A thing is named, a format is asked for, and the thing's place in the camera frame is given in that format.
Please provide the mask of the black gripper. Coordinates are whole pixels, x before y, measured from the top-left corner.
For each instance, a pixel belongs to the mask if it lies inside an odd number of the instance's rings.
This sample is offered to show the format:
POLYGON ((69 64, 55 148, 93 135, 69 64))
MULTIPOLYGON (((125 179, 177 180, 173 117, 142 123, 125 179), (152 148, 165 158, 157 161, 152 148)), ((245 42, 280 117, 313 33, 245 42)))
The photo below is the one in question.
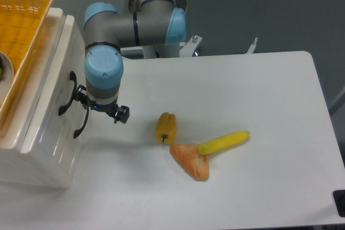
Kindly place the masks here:
POLYGON ((129 107, 118 106, 118 99, 91 99, 91 96, 87 96, 85 91, 86 87, 83 85, 79 85, 73 94, 74 101, 80 102, 84 109, 88 109, 89 106, 91 110, 106 113, 114 120, 114 124, 117 124, 118 122, 121 122, 123 124, 127 123, 130 116, 129 107))

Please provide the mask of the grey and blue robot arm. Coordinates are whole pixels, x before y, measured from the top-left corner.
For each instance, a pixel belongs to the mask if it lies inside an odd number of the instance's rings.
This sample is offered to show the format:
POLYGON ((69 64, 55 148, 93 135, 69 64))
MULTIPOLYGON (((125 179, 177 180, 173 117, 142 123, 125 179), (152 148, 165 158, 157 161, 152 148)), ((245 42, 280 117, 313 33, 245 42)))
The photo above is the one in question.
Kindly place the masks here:
POLYGON ((186 38, 185 12, 175 0, 139 0, 138 11, 119 14, 112 4, 97 2, 85 11, 86 109, 126 123, 129 108, 118 106, 123 75, 123 47, 179 44, 186 38))

